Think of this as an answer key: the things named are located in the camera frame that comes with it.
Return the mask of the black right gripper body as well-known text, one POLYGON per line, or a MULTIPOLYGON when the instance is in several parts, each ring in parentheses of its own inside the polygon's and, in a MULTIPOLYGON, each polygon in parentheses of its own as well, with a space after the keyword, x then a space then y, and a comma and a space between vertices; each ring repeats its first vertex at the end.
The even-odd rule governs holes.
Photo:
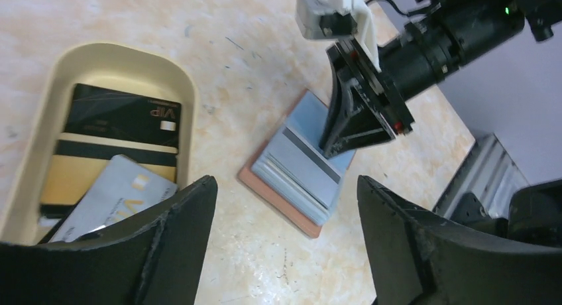
POLYGON ((406 102, 523 29, 524 15, 495 0, 449 5, 404 30, 379 48, 377 71, 355 39, 337 41, 327 50, 329 61, 343 59, 374 92, 365 101, 394 136, 412 130, 414 118, 406 102))

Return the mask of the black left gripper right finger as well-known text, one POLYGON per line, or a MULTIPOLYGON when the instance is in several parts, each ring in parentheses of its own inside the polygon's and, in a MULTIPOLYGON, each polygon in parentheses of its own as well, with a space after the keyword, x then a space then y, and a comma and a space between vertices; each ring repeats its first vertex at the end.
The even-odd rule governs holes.
POLYGON ((375 304, 560 304, 561 249, 477 231, 369 176, 357 203, 375 304))

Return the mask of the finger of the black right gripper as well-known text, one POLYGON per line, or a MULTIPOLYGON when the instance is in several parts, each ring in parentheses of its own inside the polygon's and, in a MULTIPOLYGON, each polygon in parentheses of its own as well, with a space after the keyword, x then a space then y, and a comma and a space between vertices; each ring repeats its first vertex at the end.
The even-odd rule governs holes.
POLYGON ((365 101, 374 92, 343 59, 331 61, 333 92, 319 147, 325 158, 389 143, 395 136, 365 101))

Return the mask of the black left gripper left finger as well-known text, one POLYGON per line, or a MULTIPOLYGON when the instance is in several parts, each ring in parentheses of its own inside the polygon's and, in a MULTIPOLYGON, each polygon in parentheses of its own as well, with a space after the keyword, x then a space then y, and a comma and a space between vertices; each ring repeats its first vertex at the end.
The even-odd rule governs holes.
POLYGON ((193 304, 217 191, 203 176, 73 242, 2 243, 1 303, 193 304))

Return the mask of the silver VIP card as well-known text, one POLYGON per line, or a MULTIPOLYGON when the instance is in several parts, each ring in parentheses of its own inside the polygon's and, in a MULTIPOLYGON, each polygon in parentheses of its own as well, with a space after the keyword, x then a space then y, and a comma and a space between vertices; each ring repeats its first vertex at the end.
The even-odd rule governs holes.
POLYGON ((170 198, 177 190, 174 182, 124 155, 116 155, 70 214, 43 241, 75 241, 146 210, 170 198))

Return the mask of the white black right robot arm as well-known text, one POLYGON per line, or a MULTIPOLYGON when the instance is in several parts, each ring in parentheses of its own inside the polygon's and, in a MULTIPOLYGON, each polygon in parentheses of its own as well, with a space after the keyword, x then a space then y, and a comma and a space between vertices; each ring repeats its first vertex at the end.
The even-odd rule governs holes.
POLYGON ((327 50, 333 94, 319 140, 326 158, 388 143, 412 131, 406 103, 529 26, 536 42, 553 36, 561 0, 428 0, 407 12, 404 30, 376 52, 338 40, 327 50))

